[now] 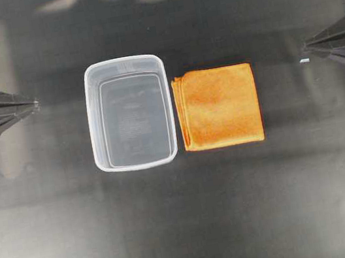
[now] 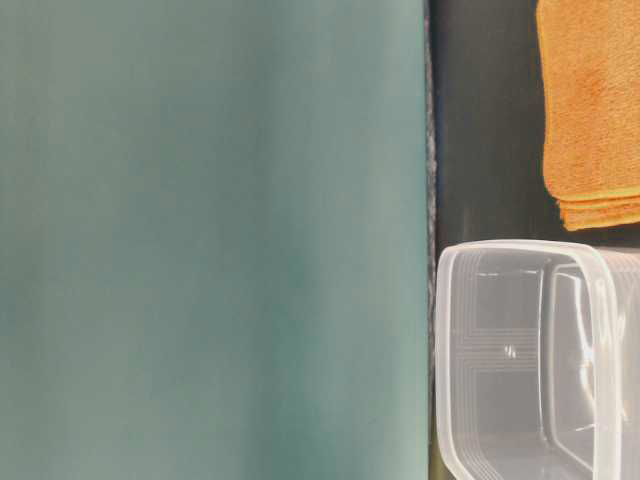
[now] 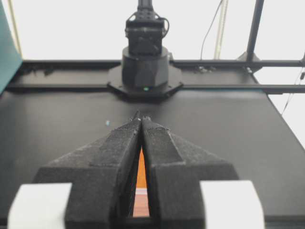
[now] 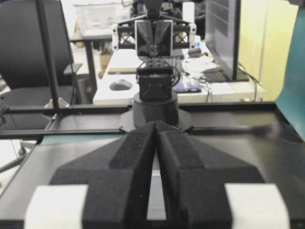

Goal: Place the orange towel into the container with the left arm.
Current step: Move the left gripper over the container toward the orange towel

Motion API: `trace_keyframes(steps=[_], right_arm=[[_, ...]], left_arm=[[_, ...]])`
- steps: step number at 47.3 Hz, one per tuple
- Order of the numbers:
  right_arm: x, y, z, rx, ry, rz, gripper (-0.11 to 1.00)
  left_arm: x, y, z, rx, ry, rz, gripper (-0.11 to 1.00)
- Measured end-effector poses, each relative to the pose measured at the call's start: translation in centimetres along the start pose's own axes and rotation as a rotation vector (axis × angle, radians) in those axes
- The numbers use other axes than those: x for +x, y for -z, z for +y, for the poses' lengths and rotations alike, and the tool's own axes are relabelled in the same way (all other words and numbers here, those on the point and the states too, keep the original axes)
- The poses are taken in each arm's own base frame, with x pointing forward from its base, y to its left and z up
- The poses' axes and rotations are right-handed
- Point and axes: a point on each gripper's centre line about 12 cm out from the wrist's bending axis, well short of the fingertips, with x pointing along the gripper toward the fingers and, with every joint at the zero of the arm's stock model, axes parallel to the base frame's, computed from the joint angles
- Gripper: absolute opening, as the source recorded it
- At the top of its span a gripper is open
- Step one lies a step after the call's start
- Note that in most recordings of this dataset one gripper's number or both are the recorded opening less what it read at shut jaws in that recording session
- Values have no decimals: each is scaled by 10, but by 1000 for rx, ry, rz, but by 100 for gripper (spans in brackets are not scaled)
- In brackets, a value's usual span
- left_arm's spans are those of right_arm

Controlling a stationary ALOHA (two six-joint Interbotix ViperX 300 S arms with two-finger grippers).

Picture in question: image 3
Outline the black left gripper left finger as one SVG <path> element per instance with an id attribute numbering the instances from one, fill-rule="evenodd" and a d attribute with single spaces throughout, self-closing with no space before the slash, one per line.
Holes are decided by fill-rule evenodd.
<path id="1" fill-rule="evenodd" d="M 10 229 L 108 229 L 132 214 L 140 153 L 140 113 L 108 135 L 39 168 L 20 186 Z"/>

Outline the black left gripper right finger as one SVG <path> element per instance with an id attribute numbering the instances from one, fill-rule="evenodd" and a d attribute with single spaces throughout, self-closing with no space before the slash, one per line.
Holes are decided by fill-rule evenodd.
<path id="1" fill-rule="evenodd" d="M 150 214 L 163 229 L 262 229 L 253 183 L 232 163 L 142 119 Z"/>

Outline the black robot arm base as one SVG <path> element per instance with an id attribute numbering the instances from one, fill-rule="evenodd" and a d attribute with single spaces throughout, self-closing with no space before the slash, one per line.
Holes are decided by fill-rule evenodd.
<path id="1" fill-rule="evenodd" d="M 140 0 L 126 20 L 128 46 L 122 61 L 109 70 L 108 87 L 129 98 L 166 98 L 182 88 L 182 71 L 170 64 L 163 44 L 169 22 L 153 9 L 152 1 Z"/>

